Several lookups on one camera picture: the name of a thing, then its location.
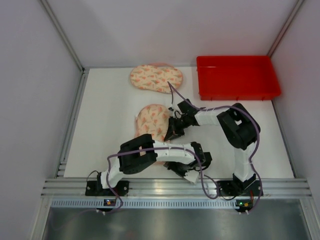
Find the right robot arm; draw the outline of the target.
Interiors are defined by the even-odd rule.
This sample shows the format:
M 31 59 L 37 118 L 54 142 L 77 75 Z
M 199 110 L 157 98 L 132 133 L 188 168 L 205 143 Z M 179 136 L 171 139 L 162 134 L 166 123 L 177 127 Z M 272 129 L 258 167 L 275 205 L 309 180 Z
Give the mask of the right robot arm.
M 257 177 L 252 167 L 252 158 L 259 145 L 261 128 L 247 109 L 240 103 L 213 109 L 199 108 L 189 100 L 178 104 L 180 117 L 171 116 L 165 141 L 177 139 L 190 126 L 219 126 L 228 142 L 234 147 L 235 170 L 232 175 L 234 185 L 248 188 Z

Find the floral mesh laundry bag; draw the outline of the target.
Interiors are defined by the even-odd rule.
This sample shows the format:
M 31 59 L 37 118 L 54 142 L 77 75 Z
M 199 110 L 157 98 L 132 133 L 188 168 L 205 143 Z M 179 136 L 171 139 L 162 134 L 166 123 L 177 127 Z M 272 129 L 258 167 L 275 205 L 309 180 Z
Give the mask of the floral mesh laundry bag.
M 131 84 L 140 89 L 169 94 L 169 83 L 179 88 L 184 80 L 183 73 L 176 67 L 166 63 L 150 63 L 138 65 L 129 75 Z

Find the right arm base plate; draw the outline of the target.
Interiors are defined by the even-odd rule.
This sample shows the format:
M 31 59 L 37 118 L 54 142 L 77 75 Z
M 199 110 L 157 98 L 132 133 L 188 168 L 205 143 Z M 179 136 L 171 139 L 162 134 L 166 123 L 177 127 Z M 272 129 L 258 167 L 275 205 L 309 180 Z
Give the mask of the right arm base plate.
M 246 189 L 233 185 L 231 180 L 220 180 L 217 182 L 219 193 L 223 197 L 258 197 L 261 190 L 261 182 L 256 180 Z

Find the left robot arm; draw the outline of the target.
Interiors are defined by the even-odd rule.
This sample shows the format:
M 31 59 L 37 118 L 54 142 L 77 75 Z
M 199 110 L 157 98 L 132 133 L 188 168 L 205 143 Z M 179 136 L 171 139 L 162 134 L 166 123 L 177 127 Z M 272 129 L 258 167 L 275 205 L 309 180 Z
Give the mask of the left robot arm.
M 195 184 L 200 171 L 210 166 L 212 156 L 195 141 L 165 143 L 146 133 L 123 143 L 118 153 L 107 157 L 107 162 L 107 170 L 97 175 L 98 186 L 102 189 L 115 188 L 125 176 L 138 174 L 155 163 L 163 163 L 167 170 Z

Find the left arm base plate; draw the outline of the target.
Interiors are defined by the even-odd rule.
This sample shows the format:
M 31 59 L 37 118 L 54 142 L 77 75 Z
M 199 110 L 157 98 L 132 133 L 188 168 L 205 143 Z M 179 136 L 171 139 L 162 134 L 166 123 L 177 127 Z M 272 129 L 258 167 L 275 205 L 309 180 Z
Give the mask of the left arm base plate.
M 113 191 L 123 197 L 129 192 L 129 183 L 129 181 L 121 180 L 113 188 Z M 85 196 L 87 197 L 115 196 L 115 193 L 109 188 L 102 188 L 101 183 L 97 180 L 91 180 L 86 183 Z

